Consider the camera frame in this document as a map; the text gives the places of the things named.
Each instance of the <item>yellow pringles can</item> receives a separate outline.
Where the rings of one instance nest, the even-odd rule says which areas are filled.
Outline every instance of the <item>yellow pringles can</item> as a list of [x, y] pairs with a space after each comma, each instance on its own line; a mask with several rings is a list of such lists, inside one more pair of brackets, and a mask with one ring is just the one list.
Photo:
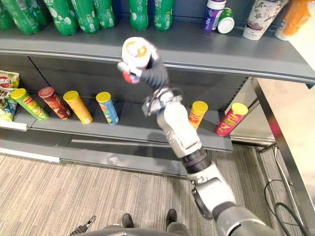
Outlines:
[[207, 110], [208, 105], [203, 101], [195, 101], [192, 104], [189, 115], [189, 123], [194, 127], [195, 130], [197, 130]]
[[82, 102], [77, 91], [68, 91], [63, 95], [63, 99], [69, 104], [73, 112], [83, 124], [89, 124], [93, 118], [87, 107]]

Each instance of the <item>purple bottle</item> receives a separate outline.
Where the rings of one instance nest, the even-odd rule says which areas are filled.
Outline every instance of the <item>purple bottle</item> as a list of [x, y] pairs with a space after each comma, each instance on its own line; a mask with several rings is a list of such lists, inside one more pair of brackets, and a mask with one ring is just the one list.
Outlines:
[[206, 31], [215, 31], [219, 17], [225, 7], [226, 1], [208, 0], [207, 13], [202, 28]]

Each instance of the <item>yellow lid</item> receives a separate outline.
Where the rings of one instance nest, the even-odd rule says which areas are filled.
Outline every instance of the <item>yellow lid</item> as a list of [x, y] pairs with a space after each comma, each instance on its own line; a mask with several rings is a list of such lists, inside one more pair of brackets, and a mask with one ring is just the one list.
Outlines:
[[198, 112], [206, 112], [208, 110], [208, 105], [203, 101], [195, 101], [192, 104], [192, 108]]
[[110, 93], [100, 92], [98, 95], [96, 95], [96, 100], [98, 102], [108, 102], [110, 100]]
[[64, 100], [67, 102], [74, 101], [78, 97], [79, 97], [79, 93], [74, 90], [68, 91], [63, 95]]
[[11, 98], [19, 99], [19, 98], [23, 97], [25, 94], [26, 94], [25, 88], [19, 88], [19, 89], [14, 90], [11, 93]]
[[236, 102], [232, 105], [232, 111], [234, 114], [244, 116], [247, 114], [248, 108], [244, 104]]

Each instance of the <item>striped carpet floor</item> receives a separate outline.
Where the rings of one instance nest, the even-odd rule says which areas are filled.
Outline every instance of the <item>striped carpet floor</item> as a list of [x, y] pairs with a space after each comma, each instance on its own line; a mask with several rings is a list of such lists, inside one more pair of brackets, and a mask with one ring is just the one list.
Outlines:
[[[237, 203], [249, 208], [278, 235], [283, 234], [264, 200], [266, 181], [255, 149], [234, 145], [233, 153], [210, 154]], [[264, 157], [272, 161], [270, 153]], [[272, 163], [268, 166], [272, 171], [276, 168]], [[280, 178], [276, 171], [271, 177]], [[278, 200], [286, 202], [282, 183], [275, 184]], [[217, 235], [213, 221], [200, 216], [191, 188], [189, 181], [174, 177], [0, 155], [0, 235], [66, 236], [92, 215], [97, 218], [89, 231], [120, 223], [126, 212], [136, 227], [164, 230], [170, 208], [177, 210], [178, 221], [186, 224], [192, 235]], [[296, 227], [289, 229], [292, 235], [299, 235]]]

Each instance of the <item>green soda bottle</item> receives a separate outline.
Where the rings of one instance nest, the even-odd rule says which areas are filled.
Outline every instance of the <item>green soda bottle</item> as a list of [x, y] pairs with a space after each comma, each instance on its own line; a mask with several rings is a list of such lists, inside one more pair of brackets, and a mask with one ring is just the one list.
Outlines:
[[0, 31], [9, 30], [14, 26], [13, 19], [0, 2]]
[[63, 36], [73, 35], [77, 30], [77, 24], [71, 15], [67, 1], [44, 0], [50, 14], [53, 17], [55, 26]]
[[74, 7], [73, 7], [73, 5], [72, 5], [71, 0], [67, 0], [67, 3], [68, 3], [68, 6], [69, 6], [69, 10], [70, 10], [71, 16], [73, 16], [74, 19], [77, 21], [77, 20], [78, 20], [78, 16], [77, 16], [77, 14], [76, 14], [76, 12], [75, 12], [75, 10], [74, 10]]
[[24, 34], [39, 32], [38, 22], [27, 8], [25, 0], [2, 0], [2, 4]]
[[99, 22], [95, 16], [93, 0], [72, 0], [78, 15], [80, 28], [84, 33], [95, 33], [99, 30]]
[[113, 13], [112, 0], [93, 0], [99, 24], [103, 29], [115, 26], [115, 15]]
[[26, 0], [26, 5], [40, 25], [46, 25], [47, 19], [36, 0]]
[[148, 0], [129, 0], [130, 24], [137, 31], [148, 27]]
[[167, 31], [173, 22], [174, 0], [155, 0], [156, 11], [154, 14], [154, 25], [159, 31]]

